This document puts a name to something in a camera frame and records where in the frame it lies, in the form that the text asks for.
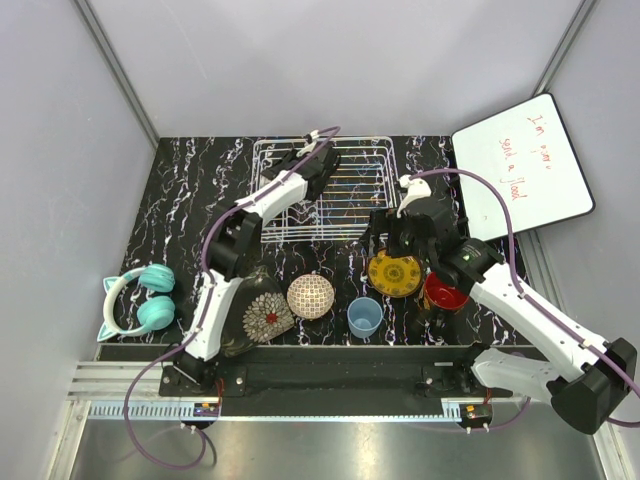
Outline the yellow patterned plate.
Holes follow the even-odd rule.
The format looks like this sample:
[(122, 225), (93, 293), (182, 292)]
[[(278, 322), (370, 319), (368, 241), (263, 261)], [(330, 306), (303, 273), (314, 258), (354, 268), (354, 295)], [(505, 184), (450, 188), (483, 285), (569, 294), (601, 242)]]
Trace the yellow patterned plate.
[(416, 293), (424, 283), (423, 268), (414, 256), (392, 257), (385, 248), (367, 265), (371, 286), (382, 295), (404, 298)]

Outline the beige red patterned bowl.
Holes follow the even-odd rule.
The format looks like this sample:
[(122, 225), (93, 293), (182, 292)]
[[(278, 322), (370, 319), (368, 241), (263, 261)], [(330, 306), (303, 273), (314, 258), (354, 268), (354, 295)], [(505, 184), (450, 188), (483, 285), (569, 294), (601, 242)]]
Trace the beige red patterned bowl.
[(287, 302), (291, 311), (302, 319), (316, 320), (332, 308), (335, 292), (323, 276), (305, 274), (296, 278), (287, 290)]

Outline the black floral square plate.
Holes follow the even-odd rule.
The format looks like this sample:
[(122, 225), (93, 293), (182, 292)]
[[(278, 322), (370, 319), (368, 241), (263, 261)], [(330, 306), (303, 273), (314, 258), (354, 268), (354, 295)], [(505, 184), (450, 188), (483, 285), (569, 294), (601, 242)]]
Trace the black floral square plate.
[(220, 353), (239, 356), (287, 332), (295, 325), (281, 287), (264, 266), (236, 291), (222, 330)]

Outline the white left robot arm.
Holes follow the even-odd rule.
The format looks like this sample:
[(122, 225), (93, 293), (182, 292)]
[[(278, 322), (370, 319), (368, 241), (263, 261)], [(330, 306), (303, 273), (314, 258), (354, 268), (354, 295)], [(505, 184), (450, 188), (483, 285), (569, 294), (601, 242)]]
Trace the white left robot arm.
[(194, 319), (182, 342), (189, 359), (181, 384), (196, 396), (215, 386), (216, 372), (205, 362), (221, 349), (223, 327), (241, 282), (255, 269), (265, 225), (303, 201), (315, 201), (340, 165), (340, 154), (329, 143), (292, 149), (264, 170), (254, 193), (220, 202), (201, 252), (203, 285)]

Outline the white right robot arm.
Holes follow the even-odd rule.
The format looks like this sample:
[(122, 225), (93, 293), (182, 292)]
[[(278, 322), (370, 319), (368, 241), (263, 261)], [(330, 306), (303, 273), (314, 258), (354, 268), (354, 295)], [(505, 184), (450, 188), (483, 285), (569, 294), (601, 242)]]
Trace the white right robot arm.
[(463, 395), (476, 396), (486, 388), (521, 393), (592, 435), (634, 389), (638, 352), (629, 341), (608, 341), (566, 316), (488, 243), (462, 235), (436, 201), (419, 198), (403, 208), (372, 211), (362, 241), (375, 250), (381, 236), (387, 238), (389, 256), (426, 261), (442, 283), (505, 319), (544, 357), (510, 357), (491, 347), (474, 347), (453, 374)]

